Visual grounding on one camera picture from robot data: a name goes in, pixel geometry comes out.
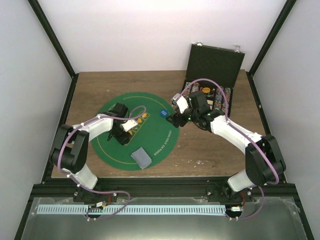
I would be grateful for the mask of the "blue small blind button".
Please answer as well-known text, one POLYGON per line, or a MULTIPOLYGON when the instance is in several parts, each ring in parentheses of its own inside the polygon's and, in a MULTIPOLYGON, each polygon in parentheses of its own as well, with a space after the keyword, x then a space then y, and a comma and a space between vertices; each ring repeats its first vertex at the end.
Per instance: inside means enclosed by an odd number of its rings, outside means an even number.
POLYGON ((166 118, 169 115, 169 112, 167 109, 162 109, 159 114, 161 117, 166 118))

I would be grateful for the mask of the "black poker chip case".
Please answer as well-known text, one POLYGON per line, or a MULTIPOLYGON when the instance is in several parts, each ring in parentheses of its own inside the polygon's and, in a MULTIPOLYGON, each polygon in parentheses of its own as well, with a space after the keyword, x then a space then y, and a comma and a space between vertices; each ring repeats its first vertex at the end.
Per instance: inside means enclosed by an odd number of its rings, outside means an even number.
POLYGON ((183 97, 210 88, 205 94, 211 109, 225 111, 231 114, 233 91, 238 78, 245 53, 239 50, 226 49, 193 43, 182 85, 183 97))

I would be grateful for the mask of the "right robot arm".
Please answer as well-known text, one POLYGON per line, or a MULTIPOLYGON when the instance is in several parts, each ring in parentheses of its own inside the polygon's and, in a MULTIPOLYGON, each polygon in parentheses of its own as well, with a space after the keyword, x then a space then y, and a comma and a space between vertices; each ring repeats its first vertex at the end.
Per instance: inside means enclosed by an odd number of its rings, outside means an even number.
POLYGON ((201 91, 192 92, 188 98, 177 93, 171 102, 175 110, 166 120, 174 127, 192 122, 200 129, 224 138, 244 154, 244 170, 229 177, 228 185, 222 188, 225 200, 236 200, 245 188, 279 183, 286 165, 274 136, 262 136, 236 124, 224 112, 210 107, 201 91))

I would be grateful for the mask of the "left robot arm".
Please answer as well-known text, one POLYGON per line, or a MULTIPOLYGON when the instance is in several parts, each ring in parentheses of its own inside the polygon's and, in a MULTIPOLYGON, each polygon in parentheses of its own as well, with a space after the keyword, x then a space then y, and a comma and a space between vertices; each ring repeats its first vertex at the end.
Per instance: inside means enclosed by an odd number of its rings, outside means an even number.
POLYGON ((130 116, 128 107, 116 103, 111 110, 101 112, 84 123, 74 126, 63 124, 56 132, 49 161, 77 184, 84 186, 84 195, 91 202, 101 198, 102 189, 96 185, 98 177, 86 164, 89 142, 108 133, 108 141, 115 138, 122 146, 129 143, 132 138, 129 129, 138 124, 132 119, 128 120, 130 116))

